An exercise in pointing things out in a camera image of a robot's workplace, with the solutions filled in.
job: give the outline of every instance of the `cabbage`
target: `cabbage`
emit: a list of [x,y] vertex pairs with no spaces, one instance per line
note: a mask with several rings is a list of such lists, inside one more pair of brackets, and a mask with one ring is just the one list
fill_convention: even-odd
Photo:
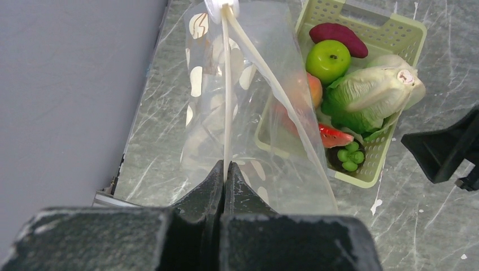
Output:
[[416,69],[399,56],[380,56],[367,68],[328,86],[321,110],[335,127],[349,128],[370,141],[393,125],[403,110],[419,102],[425,92]]

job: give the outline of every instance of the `green apple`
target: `green apple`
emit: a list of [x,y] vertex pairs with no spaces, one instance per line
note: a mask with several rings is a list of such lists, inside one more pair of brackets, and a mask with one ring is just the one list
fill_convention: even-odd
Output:
[[329,85],[344,76],[351,64],[351,54],[339,41],[318,42],[308,54],[306,71],[318,78],[323,85]]

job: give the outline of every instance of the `fake vegetable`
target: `fake vegetable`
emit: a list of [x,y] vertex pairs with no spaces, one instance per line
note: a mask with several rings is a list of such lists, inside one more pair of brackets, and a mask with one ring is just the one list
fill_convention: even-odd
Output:
[[401,112],[425,94],[417,70],[397,58],[374,60],[377,65],[346,75],[326,90],[321,111],[336,127],[348,127],[365,141],[376,139]]
[[[296,129],[294,122],[289,119],[285,107],[281,103],[276,103],[274,109],[277,115],[281,116],[281,123],[284,128],[288,130],[288,132],[290,132],[291,134],[299,137],[298,130]],[[321,140],[325,148],[345,146],[354,140],[354,137],[352,135],[343,133],[340,130],[323,125],[321,123],[318,124],[316,119],[308,118],[301,115],[301,113],[299,113],[298,116],[302,123],[310,123],[310,125],[304,125],[305,128],[311,128],[318,125]]]
[[310,37],[314,43],[325,40],[335,40],[344,44],[352,57],[365,58],[369,51],[356,34],[341,24],[324,23],[318,24],[310,30]]
[[327,40],[313,46],[306,57],[306,71],[329,85],[344,76],[351,64],[351,55],[339,41]]
[[319,107],[321,99],[323,98],[323,86],[318,78],[308,73],[308,83],[310,85],[311,99],[315,109]]
[[365,150],[364,146],[354,140],[345,147],[328,149],[326,156],[335,170],[348,173],[354,172],[364,165]]

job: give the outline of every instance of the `clear plastic bag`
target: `clear plastic bag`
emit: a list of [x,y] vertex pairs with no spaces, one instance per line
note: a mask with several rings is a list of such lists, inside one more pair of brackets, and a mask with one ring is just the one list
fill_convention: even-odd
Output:
[[[237,21],[260,57],[244,42],[237,28],[229,25],[231,159],[250,187],[277,212],[336,213],[289,9],[277,2],[240,2],[240,10]],[[204,3],[190,9],[184,18],[191,97],[181,163],[194,187],[224,157],[225,53],[222,26],[210,20]],[[299,132],[299,123],[304,129],[296,139],[299,154],[282,154],[275,149],[292,144],[277,136],[288,119],[294,121]],[[269,149],[258,144],[260,121],[267,127],[260,133],[268,138]]]

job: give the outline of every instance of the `gray table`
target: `gray table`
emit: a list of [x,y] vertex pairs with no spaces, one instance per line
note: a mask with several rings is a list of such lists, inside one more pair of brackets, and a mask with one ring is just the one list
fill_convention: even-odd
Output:
[[[399,142],[405,133],[445,128],[479,100],[479,6],[474,0],[363,0],[428,28],[418,69],[428,93],[405,112],[391,143],[384,175],[370,189],[331,180],[339,210],[361,219],[375,237],[385,270],[479,270],[479,196],[452,182],[432,185]],[[288,2],[295,18],[299,0]],[[191,187],[182,178],[189,77],[182,16],[194,4],[171,3],[147,86],[128,143],[115,197],[143,206],[165,206]],[[472,167],[464,163],[463,176]],[[375,213],[371,208],[382,204]]]

